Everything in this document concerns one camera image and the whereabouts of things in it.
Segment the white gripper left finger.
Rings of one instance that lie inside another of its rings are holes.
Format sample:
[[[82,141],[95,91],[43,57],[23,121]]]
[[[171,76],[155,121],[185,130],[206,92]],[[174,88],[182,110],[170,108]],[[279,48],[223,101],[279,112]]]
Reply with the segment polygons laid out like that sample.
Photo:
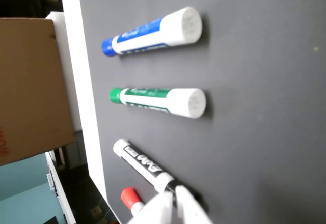
[[[128,224],[163,224],[171,223],[173,209],[173,194],[170,192],[159,193],[148,203],[138,201],[132,204],[133,218]]]

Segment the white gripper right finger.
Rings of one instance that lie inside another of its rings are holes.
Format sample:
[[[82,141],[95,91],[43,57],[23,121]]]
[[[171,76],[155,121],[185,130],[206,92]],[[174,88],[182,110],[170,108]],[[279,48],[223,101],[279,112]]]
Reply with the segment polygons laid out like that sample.
[[[213,224],[191,192],[182,185],[175,188],[178,217],[185,224]]]

